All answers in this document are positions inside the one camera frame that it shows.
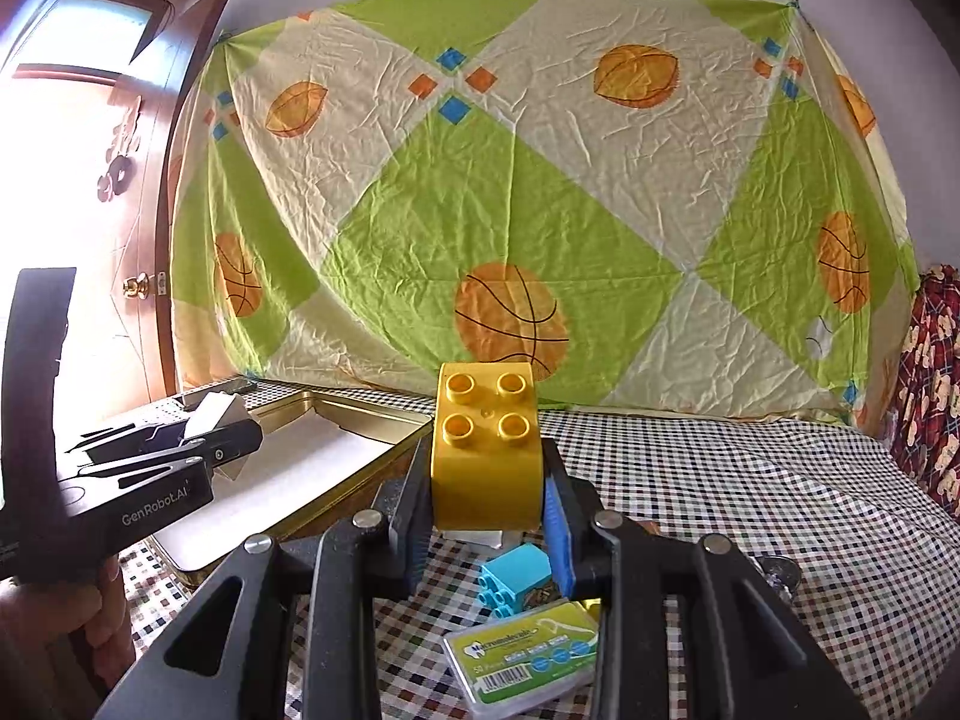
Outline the person's left hand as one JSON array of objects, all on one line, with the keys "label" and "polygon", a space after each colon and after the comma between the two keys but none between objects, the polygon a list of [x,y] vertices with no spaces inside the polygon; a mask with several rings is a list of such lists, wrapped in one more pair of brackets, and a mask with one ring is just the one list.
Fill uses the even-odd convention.
[{"label": "person's left hand", "polygon": [[2,583],[2,715],[89,718],[137,660],[117,557],[93,583]]}]

